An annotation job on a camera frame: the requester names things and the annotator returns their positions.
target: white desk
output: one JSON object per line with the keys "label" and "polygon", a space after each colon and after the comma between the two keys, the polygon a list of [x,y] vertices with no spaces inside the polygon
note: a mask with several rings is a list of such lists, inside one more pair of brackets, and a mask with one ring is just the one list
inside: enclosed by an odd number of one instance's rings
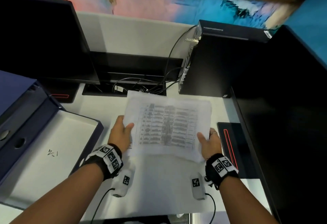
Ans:
{"label": "white desk", "polygon": [[[70,112],[85,115],[102,122],[105,129],[98,141],[98,146],[107,142],[110,129],[117,116],[124,114],[127,99],[123,97],[83,96],[83,88],[84,84],[81,84],[74,102],[63,104],[63,106]],[[217,122],[239,122],[231,99],[179,95],[176,84],[168,89],[167,96],[209,100],[212,105],[211,127],[215,129],[217,129]],[[135,170],[131,187],[127,195],[122,198],[112,197],[107,194],[97,211],[95,219],[213,211],[214,206],[210,198],[203,201],[197,201],[193,198],[189,183],[189,177],[194,172],[204,174],[204,163],[196,164],[168,155],[130,158],[123,156],[123,161],[126,167]],[[261,204],[269,209],[260,180],[242,181]],[[101,185],[82,220],[92,218],[101,197],[110,188],[110,185],[111,180],[107,180]],[[207,186],[206,192],[214,197],[216,211],[225,211],[219,191]],[[10,218],[12,219],[12,216],[19,213],[19,210],[10,210],[9,207],[0,206],[0,216],[4,214],[11,215]]]}

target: hand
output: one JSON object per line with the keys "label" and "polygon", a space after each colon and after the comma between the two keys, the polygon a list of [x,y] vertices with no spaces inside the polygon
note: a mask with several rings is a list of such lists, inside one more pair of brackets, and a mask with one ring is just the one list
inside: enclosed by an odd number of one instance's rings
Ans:
{"label": "hand", "polygon": [[115,144],[122,153],[126,152],[129,148],[130,132],[134,127],[134,123],[130,123],[126,127],[124,127],[123,119],[123,115],[117,117],[116,123],[111,129],[108,139],[108,144]]}
{"label": "hand", "polygon": [[197,137],[202,145],[202,156],[205,160],[216,153],[223,153],[221,149],[220,138],[213,128],[210,128],[210,138],[206,140],[202,133],[197,133]]}

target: document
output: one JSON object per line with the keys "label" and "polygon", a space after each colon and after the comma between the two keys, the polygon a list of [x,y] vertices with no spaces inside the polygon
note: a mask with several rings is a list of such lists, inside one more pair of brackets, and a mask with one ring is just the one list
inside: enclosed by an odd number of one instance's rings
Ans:
{"label": "document", "polygon": [[178,100],[128,91],[124,125],[134,123],[129,156],[173,154],[195,162],[203,161],[196,136],[208,139],[211,104],[202,100]]}

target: wrist strap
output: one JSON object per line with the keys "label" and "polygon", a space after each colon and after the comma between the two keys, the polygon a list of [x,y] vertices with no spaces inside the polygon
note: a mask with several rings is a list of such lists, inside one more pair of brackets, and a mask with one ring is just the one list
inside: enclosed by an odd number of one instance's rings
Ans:
{"label": "wrist strap", "polygon": [[205,172],[206,181],[212,181],[216,189],[219,189],[221,182],[227,176],[238,177],[238,169],[221,153],[217,153],[207,160]]}
{"label": "wrist strap", "polygon": [[106,180],[115,177],[123,167],[121,157],[122,153],[116,145],[102,145],[86,157],[83,165],[97,164],[103,172],[103,180]]}

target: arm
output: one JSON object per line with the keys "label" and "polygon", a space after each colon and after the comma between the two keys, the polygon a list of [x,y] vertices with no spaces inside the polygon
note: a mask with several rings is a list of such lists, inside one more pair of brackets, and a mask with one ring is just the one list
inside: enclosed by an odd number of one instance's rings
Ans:
{"label": "arm", "polygon": [[[111,129],[108,144],[115,144],[125,152],[130,145],[134,124],[123,125],[118,116]],[[11,224],[77,224],[103,182],[103,172],[97,164],[86,164],[62,183],[24,210]]]}
{"label": "arm", "polygon": [[[202,133],[197,134],[205,160],[217,153],[222,154],[217,132],[211,128],[210,133],[209,140]],[[278,224],[239,178],[227,176],[220,184],[219,191],[231,224]]]}

